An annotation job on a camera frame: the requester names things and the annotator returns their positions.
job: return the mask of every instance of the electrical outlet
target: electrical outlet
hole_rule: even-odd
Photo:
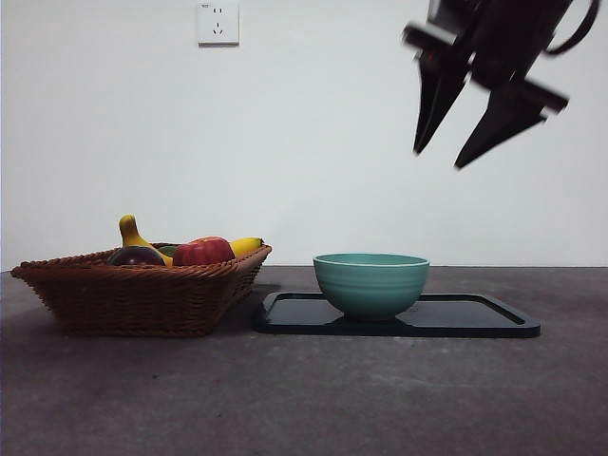
[[[200,46],[238,45],[238,3],[202,3],[197,10]]]

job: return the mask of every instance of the green bowl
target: green bowl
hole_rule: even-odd
[[[332,254],[313,259],[319,288],[346,317],[388,320],[406,311],[425,287],[428,260],[390,254]]]

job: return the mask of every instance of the black tray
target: black tray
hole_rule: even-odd
[[[321,293],[266,296],[254,325],[260,333],[414,337],[536,337],[541,323],[498,299],[478,294],[422,294],[392,320],[350,320]]]

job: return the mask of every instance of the woven basket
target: woven basket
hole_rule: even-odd
[[[203,336],[251,292],[272,248],[172,268],[105,264],[116,250],[24,262],[11,274],[33,288],[68,334]]]

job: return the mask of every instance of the banana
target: banana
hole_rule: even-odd
[[[243,255],[259,249],[263,243],[264,241],[261,237],[242,237],[241,239],[230,242],[230,247],[232,248],[235,257],[242,257]]]
[[[123,237],[123,247],[127,247],[129,245],[143,245],[144,247],[150,247],[159,253],[166,266],[173,265],[173,258],[171,256],[163,254],[156,247],[140,236],[140,233],[137,231],[135,216],[130,214],[122,216],[118,222],[118,226],[121,229],[121,236]]]

